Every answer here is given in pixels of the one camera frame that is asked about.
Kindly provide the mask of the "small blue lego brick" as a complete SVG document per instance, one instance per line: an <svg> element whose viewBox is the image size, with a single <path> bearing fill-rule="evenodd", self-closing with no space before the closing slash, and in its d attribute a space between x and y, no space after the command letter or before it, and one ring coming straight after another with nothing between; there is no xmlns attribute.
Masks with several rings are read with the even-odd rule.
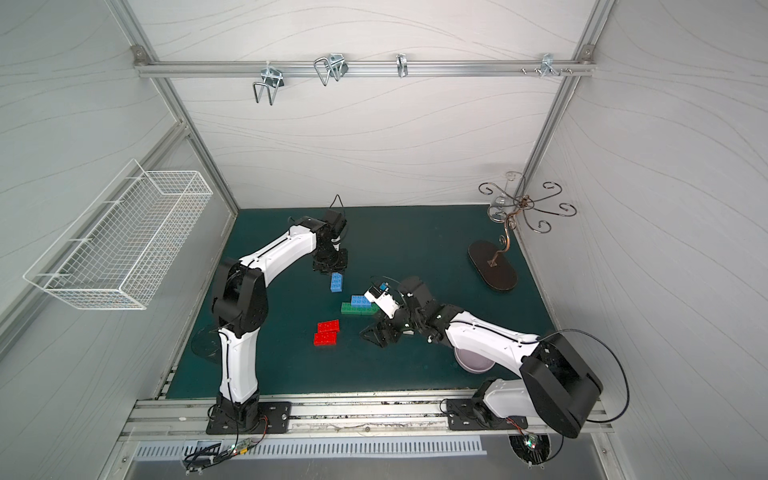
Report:
<svg viewBox="0 0 768 480"><path fill-rule="evenodd" d="M332 293L341 293L343 290L343 275L340 272L331 274L330 291Z"/></svg>

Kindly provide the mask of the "long blue lego brick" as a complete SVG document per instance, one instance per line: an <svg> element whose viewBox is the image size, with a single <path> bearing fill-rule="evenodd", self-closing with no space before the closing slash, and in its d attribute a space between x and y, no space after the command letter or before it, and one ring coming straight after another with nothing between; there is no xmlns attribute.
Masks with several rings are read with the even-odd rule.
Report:
<svg viewBox="0 0 768 480"><path fill-rule="evenodd" d="M350 305L355 308L368 308L371 302L364 295L352 295Z"/></svg>

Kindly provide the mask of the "large green lego brick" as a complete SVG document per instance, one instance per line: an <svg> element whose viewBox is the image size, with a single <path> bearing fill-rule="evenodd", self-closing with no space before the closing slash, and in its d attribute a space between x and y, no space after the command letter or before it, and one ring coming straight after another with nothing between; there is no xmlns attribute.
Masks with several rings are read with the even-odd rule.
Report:
<svg viewBox="0 0 768 480"><path fill-rule="evenodd" d="M353 305L350 302L343 302L340 307L340 313L342 315L350 316L373 316L379 311L379 307L375 304L358 306Z"/></svg>

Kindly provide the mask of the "red lego brick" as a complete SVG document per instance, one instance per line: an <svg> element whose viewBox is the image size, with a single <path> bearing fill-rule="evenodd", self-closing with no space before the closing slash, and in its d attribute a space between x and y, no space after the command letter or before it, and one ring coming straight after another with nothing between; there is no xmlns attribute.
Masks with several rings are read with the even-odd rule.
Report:
<svg viewBox="0 0 768 480"><path fill-rule="evenodd" d="M318 333L337 333L340 331L340 322L338 319L324 321L317 324Z"/></svg>
<svg viewBox="0 0 768 480"><path fill-rule="evenodd" d="M313 344L315 346L333 346L337 344L338 333L335 331L317 332L314 334Z"/></svg>

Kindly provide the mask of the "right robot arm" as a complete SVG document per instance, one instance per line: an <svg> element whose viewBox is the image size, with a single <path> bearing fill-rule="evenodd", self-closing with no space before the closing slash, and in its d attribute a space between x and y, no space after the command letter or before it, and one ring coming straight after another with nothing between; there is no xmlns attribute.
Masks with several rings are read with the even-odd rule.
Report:
<svg viewBox="0 0 768 480"><path fill-rule="evenodd" d="M517 376L491 380L475 392L475 418L486 428L508 417L534 416L575 439L602 394L597 374L561 332L541 337L484 321L438 301L415 276L395 289L373 285L364 297L379 308L375 322L361 332L370 343L384 348L404 335L419 334Z"/></svg>

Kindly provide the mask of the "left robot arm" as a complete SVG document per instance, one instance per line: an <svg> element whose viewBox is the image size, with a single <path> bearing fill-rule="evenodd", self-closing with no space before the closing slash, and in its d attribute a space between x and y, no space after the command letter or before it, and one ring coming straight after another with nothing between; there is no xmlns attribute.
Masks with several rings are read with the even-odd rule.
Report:
<svg viewBox="0 0 768 480"><path fill-rule="evenodd" d="M310 255L322 274L341 273L348 252L341 246L343 212L328 209L320 219L304 216L275 240L217 267L211 311L221 346L222 378L214 418L251 430L259 419L257 343L268 316L267 288L279 274Z"/></svg>

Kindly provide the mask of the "lilac bowl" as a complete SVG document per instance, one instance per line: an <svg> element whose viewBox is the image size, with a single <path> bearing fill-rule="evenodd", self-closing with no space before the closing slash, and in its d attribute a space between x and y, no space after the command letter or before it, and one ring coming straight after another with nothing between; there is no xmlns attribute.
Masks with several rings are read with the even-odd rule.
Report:
<svg viewBox="0 0 768 480"><path fill-rule="evenodd" d="M466 349L455 348L454 357L459 366L471 374L483 374L495 366L493 360Z"/></svg>

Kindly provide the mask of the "copper jewelry stand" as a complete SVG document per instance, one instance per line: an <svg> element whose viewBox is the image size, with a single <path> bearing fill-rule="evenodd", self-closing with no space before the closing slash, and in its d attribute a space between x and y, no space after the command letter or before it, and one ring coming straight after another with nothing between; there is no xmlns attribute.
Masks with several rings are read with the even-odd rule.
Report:
<svg viewBox="0 0 768 480"><path fill-rule="evenodd" d="M577 208L568 202L560 202L557 211L537 206L538 203L562 194L562 186L554 181L545 181L542 184L542 188L548 191L548 194L538 199L526 193L511 194L508 191L511 183L518 181L519 185L523 186L526 180L527 177L523 172L512 170L505 173L504 187L491 181L478 185L478 191L481 194L492 197L486 215L493 223L502 226L503 234L496 244L486 240L473 242L468 247L468 257L483 282L494 291L508 292L517 286L518 275L506 258L506 253L512 246L520 222L536 234L544 235L552 231L552 225L544 219L539 220L534 226L528 219L529 212L562 218L572 218L578 213Z"/></svg>

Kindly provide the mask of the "dark round coaster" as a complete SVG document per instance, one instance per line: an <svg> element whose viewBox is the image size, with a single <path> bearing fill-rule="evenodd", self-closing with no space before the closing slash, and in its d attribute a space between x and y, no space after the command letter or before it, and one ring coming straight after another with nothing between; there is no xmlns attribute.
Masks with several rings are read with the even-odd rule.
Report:
<svg viewBox="0 0 768 480"><path fill-rule="evenodd" d="M221 364L221 340L215 326L203 328L191 336L191 352L215 365Z"/></svg>

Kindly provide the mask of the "right controller board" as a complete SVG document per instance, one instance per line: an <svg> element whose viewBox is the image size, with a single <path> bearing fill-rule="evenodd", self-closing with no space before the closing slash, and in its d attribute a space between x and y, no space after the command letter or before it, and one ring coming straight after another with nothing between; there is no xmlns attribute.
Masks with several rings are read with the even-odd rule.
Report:
<svg viewBox="0 0 768 480"><path fill-rule="evenodd" d="M529 466L545 463L551 453L548 435L534 433L511 435L509 443L517 458Z"/></svg>

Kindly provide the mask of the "aluminium front rail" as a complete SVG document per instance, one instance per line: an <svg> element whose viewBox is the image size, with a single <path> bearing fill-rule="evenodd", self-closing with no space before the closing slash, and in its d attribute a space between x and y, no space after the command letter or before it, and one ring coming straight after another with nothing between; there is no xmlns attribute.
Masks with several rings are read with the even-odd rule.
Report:
<svg viewBox="0 0 768 480"><path fill-rule="evenodd" d="M342 392L264 395L264 402L288 402L277 415L283 437L452 435L448 401L468 403L471 389ZM208 410L213 398L140 400L119 439L122 441L208 438Z"/></svg>

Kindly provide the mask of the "aluminium rail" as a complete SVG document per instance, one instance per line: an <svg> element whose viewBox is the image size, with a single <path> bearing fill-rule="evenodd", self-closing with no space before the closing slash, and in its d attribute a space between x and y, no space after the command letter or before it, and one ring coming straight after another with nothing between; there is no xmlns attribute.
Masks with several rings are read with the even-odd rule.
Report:
<svg viewBox="0 0 768 480"><path fill-rule="evenodd" d="M538 77L524 76L521 68L532 69L541 59L534 60L415 60L407 57L406 78L486 78L486 77ZM284 79L315 78L314 61L158 61L137 65L135 70L143 78L259 78L268 65L283 72ZM399 78L396 57L385 60L346 60L349 70L343 79ZM571 76L590 76L596 70L593 62L555 60L560 68L571 68Z"/></svg>
<svg viewBox="0 0 768 480"><path fill-rule="evenodd" d="M264 395L264 402L288 402L277 415L283 437L452 435L448 401L468 403L471 389L342 392ZM213 398L140 400L119 439L122 441L208 438L208 410Z"/></svg>

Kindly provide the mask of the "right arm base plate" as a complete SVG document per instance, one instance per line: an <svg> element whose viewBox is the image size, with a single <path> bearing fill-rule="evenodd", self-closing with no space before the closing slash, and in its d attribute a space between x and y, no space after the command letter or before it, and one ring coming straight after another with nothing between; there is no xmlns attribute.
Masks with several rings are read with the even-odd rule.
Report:
<svg viewBox="0 0 768 480"><path fill-rule="evenodd" d="M450 431L526 430L525 416L497 417L488 408L471 399L444 399L440 411Z"/></svg>

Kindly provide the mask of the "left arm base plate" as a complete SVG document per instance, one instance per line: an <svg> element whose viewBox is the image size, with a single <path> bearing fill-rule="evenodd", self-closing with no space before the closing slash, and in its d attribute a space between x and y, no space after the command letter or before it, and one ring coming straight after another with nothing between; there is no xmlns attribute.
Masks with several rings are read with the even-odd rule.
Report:
<svg viewBox="0 0 768 480"><path fill-rule="evenodd" d="M290 402L250 402L238 404L221 398L208 411L208 435L284 434L292 404Z"/></svg>

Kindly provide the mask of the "aluminium top rail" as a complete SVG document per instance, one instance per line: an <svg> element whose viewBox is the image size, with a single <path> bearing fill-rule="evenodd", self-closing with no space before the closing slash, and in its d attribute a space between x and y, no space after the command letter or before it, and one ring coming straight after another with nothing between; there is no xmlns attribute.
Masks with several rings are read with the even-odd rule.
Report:
<svg viewBox="0 0 768 480"><path fill-rule="evenodd" d="M534 60L415 60L407 57L406 78L486 78L486 77L538 77L524 76L521 68L532 69L541 59ZM259 78L268 65L283 72L284 79L315 78L314 61L158 61L137 65L135 70L143 78ZM385 60L346 60L349 70L343 79L399 78L396 57ZM571 76L590 76L596 70L593 62L555 60L560 68L571 68Z"/></svg>

